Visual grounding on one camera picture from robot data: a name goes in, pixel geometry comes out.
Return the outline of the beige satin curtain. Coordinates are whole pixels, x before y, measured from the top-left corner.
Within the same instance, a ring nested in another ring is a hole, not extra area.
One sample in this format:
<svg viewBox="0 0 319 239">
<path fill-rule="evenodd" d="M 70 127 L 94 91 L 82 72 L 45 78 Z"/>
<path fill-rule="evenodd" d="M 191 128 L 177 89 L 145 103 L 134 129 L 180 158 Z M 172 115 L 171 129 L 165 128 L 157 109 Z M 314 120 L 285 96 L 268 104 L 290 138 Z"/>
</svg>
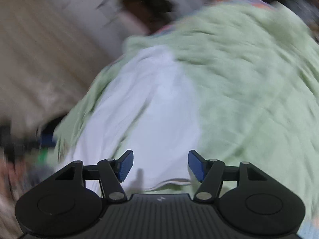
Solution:
<svg viewBox="0 0 319 239">
<path fill-rule="evenodd" d="M 72 109 L 109 62 L 44 0 L 1 0 L 1 122 L 14 135 Z"/>
</svg>

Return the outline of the floral bed sheet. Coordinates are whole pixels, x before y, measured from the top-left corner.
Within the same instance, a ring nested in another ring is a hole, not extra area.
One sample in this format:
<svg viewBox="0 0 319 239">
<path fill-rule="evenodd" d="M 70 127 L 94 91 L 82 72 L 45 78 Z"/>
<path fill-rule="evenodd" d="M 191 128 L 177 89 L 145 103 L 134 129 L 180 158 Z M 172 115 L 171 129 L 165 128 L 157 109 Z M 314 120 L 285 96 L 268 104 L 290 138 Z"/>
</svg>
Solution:
<svg viewBox="0 0 319 239">
<path fill-rule="evenodd" d="M 253 7 L 262 8 L 262 9 L 271 9 L 273 7 L 269 3 L 266 3 L 262 0 L 210 0 L 208 3 L 206 3 L 200 9 L 197 9 L 191 13 L 188 13 L 185 16 L 179 17 L 177 20 L 173 21 L 172 23 L 164 25 L 164 27 L 161 27 L 158 31 L 151 34 L 151 36 L 166 35 L 175 29 L 174 25 L 176 22 L 179 22 L 181 20 L 185 20 L 186 18 L 197 14 L 204 7 L 212 7 L 212 6 L 220 5 L 220 4 L 244 4 L 244 5 L 251 5 Z"/>
</svg>

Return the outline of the white cloth garment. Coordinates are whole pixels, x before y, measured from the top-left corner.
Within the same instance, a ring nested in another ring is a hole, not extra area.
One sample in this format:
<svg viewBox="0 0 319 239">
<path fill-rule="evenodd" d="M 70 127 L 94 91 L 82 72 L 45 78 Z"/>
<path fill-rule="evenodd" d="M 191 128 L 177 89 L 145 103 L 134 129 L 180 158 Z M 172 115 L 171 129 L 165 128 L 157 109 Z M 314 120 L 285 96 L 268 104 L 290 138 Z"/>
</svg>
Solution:
<svg viewBox="0 0 319 239">
<path fill-rule="evenodd" d="M 167 46 L 141 50 L 108 85 L 64 163 L 94 165 L 132 150 L 123 188 L 191 182 L 188 153 L 200 138 L 194 87 Z"/>
</svg>

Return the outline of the light green quilt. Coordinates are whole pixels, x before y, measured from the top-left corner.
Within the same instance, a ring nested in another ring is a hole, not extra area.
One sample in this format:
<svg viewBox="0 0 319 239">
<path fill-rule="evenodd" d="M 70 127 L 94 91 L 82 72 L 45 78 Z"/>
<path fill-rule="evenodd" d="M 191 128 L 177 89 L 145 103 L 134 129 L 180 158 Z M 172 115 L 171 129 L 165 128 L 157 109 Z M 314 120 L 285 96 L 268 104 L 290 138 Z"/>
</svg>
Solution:
<svg viewBox="0 0 319 239">
<path fill-rule="evenodd" d="M 278 5 L 204 7 L 160 36 L 136 36 L 104 68 L 55 131 L 59 166 L 84 130 L 103 92 L 141 50 L 164 45 L 195 90 L 204 158 L 248 161 L 296 193 L 305 223 L 318 226 L 318 44 L 302 20 Z M 166 184 L 151 193 L 194 194 Z"/>
</svg>

